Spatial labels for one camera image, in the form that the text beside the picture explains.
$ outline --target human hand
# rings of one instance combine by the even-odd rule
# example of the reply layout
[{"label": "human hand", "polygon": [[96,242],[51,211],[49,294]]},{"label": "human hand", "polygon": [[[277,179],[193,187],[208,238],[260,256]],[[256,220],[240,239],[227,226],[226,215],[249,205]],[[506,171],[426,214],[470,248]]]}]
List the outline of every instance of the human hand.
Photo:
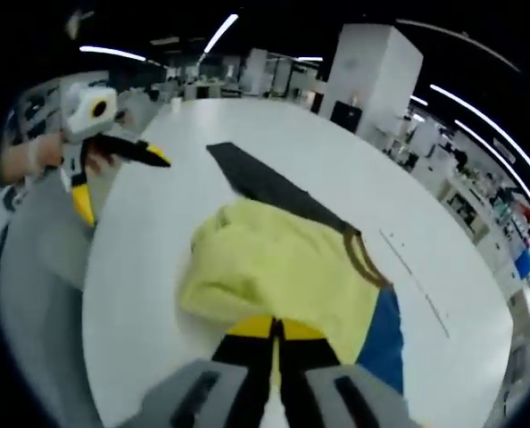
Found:
[{"label": "human hand", "polygon": [[[37,148],[37,163],[39,167],[60,167],[62,164],[62,145],[65,142],[64,133],[57,132],[41,136]],[[100,174],[101,165],[106,161],[110,166],[114,165],[114,158],[111,154],[102,152],[92,138],[89,143],[85,166],[96,174]]]}]

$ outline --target round white table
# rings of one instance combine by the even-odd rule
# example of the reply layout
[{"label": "round white table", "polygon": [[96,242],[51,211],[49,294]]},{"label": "round white table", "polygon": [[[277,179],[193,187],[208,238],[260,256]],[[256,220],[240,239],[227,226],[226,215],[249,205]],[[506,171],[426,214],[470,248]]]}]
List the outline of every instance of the round white table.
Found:
[{"label": "round white table", "polygon": [[83,344],[107,428],[223,332],[175,302],[194,230],[237,197],[207,152],[233,142],[362,231],[402,313],[404,395],[434,428],[480,428],[509,356],[512,322],[479,253],[408,173],[357,136],[289,103],[199,100],[164,106],[142,137],[171,169],[125,164],[87,266]]}]

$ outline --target black cloth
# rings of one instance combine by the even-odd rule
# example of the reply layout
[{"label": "black cloth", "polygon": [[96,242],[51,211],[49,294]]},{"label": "black cloth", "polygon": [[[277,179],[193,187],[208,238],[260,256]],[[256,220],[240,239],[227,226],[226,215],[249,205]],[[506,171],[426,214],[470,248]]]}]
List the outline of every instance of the black cloth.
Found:
[{"label": "black cloth", "polygon": [[468,155],[465,152],[462,152],[461,150],[454,150],[453,156],[458,162],[455,168],[457,168],[457,170],[461,172],[468,163]]},{"label": "black cloth", "polygon": [[246,198],[332,227],[343,234],[346,222],[274,169],[233,143],[207,146],[231,186]]}]

